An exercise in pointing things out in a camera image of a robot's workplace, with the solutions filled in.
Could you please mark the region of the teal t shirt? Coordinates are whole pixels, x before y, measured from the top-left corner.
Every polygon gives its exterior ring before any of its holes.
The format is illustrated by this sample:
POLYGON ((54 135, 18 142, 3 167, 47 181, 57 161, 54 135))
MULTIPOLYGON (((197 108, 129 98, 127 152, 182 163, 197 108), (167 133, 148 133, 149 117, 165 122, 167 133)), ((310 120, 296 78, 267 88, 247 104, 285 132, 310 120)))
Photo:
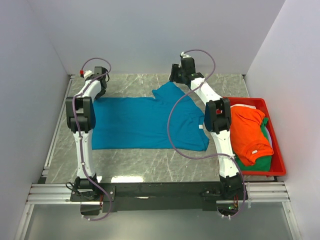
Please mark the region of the teal t shirt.
POLYGON ((167 82, 152 97, 101 97, 94 101, 92 149, 178 149, 206 151, 204 114, 184 92, 167 82))

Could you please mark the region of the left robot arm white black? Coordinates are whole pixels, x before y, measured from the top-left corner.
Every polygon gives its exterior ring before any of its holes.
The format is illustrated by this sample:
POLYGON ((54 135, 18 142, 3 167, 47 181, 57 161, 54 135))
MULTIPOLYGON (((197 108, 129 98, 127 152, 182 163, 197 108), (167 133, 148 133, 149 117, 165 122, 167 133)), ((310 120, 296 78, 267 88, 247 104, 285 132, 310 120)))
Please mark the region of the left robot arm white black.
POLYGON ((94 101, 106 93, 109 71, 96 66, 94 71, 80 71, 84 86, 74 96, 65 100, 67 127, 72 132, 76 146, 77 173, 71 186, 71 200, 96 201, 102 191, 97 186, 97 173, 93 165, 92 136, 96 126, 94 101))

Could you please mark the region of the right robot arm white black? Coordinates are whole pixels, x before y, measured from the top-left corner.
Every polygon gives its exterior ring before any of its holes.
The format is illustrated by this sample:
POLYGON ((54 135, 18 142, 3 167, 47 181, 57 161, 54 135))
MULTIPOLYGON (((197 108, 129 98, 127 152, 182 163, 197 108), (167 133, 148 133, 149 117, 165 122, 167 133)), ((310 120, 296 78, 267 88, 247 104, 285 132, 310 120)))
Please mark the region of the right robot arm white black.
POLYGON ((182 52, 180 64, 173 64, 169 77, 171 82, 184 84, 190 91, 183 95, 174 104, 170 111, 168 121, 173 112, 184 98, 195 93, 205 105, 204 125, 214 141, 219 162, 219 179, 221 186, 219 193, 226 200, 243 193, 246 199, 246 186, 244 176, 235 161, 231 145, 231 104, 228 98, 223 98, 216 93, 207 83, 207 79, 196 72, 195 60, 190 55, 182 52))

